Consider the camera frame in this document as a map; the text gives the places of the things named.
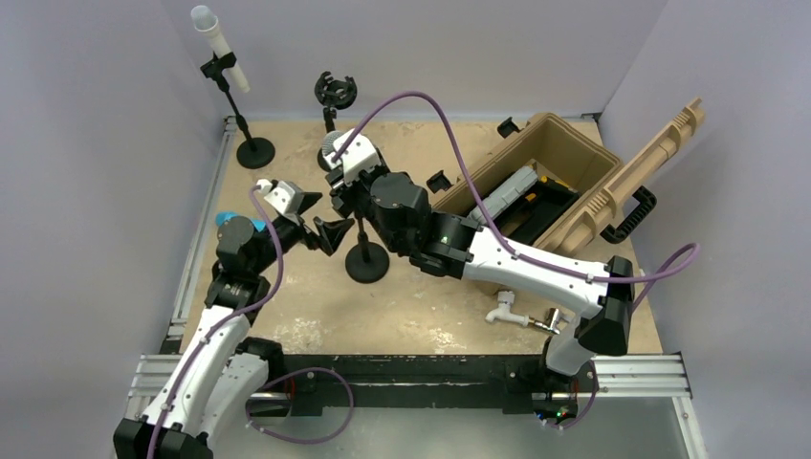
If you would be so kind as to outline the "white microphone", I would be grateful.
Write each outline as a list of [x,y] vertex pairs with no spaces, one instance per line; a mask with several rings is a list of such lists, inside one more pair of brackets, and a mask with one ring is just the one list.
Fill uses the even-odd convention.
[[219,58],[228,58],[228,61],[233,63],[228,67],[230,81],[235,83],[242,93],[248,93],[251,86],[240,66],[236,60],[236,55],[232,51],[226,38],[223,35],[222,28],[218,16],[205,5],[197,5],[190,11],[190,17],[193,22],[194,29],[201,33],[208,41],[209,46],[213,53]]

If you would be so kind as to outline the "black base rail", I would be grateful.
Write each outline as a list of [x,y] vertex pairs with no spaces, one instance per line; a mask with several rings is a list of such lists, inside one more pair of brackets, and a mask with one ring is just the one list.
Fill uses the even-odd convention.
[[568,418],[594,386],[593,370],[554,375],[540,355],[287,355],[276,360],[271,391],[296,416],[325,407],[496,409]]

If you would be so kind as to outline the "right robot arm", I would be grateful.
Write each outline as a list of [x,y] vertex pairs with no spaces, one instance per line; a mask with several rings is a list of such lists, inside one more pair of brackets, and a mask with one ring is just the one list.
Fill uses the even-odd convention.
[[515,241],[501,244],[493,230],[477,221],[433,209],[425,188],[385,166],[352,179],[335,168],[325,180],[339,215],[367,221],[388,252],[423,273],[500,284],[571,311],[573,324],[547,340],[537,363],[544,386],[563,387],[595,355],[627,353],[634,301],[628,259],[613,256],[600,263]]

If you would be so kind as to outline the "chrome metal fitting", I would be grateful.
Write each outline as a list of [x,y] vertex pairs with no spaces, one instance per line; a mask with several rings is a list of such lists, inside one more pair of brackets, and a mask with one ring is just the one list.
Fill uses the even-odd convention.
[[560,326],[568,322],[568,317],[558,308],[549,308],[543,319],[528,318],[528,327],[539,330],[550,336],[560,334]]

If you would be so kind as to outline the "black clip mic stand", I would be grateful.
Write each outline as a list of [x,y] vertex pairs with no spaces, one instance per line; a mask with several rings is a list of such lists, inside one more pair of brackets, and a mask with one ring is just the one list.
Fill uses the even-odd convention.
[[357,244],[346,254],[344,268],[351,279],[361,284],[380,281],[388,272],[390,261],[386,249],[369,240],[363,218],[355,213],[358,226]]

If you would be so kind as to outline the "tan plastic case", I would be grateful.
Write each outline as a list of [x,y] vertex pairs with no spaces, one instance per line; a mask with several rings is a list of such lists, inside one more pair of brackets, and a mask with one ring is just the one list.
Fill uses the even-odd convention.
[[531,166],[537,183],[495,223],[516,242],[574,256],[597,237],[620,244],[640,226],[658,204],[646,181],[705,117],[701,98],[693,99],[628,162],[558,115],[536,114],[524,128],[505,120],[498,127],[502,142],[467,170],[484,198]]

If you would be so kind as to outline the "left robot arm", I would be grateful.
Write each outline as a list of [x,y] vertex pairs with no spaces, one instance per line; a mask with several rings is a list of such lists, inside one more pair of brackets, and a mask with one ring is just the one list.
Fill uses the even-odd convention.
[[275,218],[217,216],[216,261],[198,328],[153,401],[141,415],[120,421],[113,434],[117,457],[211,458],[249,397],[287,379],[280,344],[249,331],[279,290],[284,254],[301,244],[331,255],[354,222],[316,218],[307,226],[302,214],[320,199],[318,192],[254,186],[249,196],[264,198]]

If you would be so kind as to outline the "left black mic stand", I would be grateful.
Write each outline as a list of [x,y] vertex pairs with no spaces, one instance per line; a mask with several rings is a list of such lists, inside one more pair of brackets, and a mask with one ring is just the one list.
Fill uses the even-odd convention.
[[218,57],[212,54],[212,59],[201,66],[200,70],[204,77],[215,82],[218,89],[226,96],[230,108],[233,111],[237,128],[245,137],[237,147],[237,162],[244,168],[256,170],[272,162],[275,156],[275,146],[268,139],[255,137],[250,132],[250,127],[245,117],[240,113],[231,93],[230,84],[224,73],[234,70],[237,59],[233,52]]

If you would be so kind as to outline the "black shockmount mic stand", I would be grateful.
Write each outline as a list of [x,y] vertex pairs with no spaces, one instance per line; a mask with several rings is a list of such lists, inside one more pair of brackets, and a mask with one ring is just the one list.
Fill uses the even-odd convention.
[[357,98],[358,86],[355,79],[351,76],[336,79],[330,71],[325,71],[319,76],[314,92],[318,103],[322,106],[326,134],[337,130],[334,120],[338,111],[349,108]]

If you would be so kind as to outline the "grey device in case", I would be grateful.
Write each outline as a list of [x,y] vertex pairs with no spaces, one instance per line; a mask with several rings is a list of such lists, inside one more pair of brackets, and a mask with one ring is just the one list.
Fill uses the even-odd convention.
[[[531,166],[525,165],[497,186],[489,195],[482,198],[481,204],[488,212],[491,219],[495,221],[496,217],[503,213],[510,205],[516,203],[537,181],[538,175],[536,171]],[[479,205],[476,205],[475,208],[470,211],[468,217],[481,224],[488,223],[482,211],[482,207]]]

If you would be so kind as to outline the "white plastic faucet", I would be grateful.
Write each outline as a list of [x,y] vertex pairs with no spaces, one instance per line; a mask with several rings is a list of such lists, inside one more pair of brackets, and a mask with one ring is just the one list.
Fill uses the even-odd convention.
[[530,318],[527,315],[519,315],[512,312],[515,304],[515,293],[513,291],[499,291],[496,294],[496,307],[485,315],[488,323],[504,321],[517,324],[523,327],[529,325]]

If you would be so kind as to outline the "glitter rhinestone microphone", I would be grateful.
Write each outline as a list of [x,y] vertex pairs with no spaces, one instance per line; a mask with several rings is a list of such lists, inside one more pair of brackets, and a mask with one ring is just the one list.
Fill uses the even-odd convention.
[[324,136],[318,159],[318,164],[323,170],[330,171],[336,166],[332,162],[332,156],[337,151],[336,147],[334,146],[334,142],[342,135],[342,131],[333,130]]

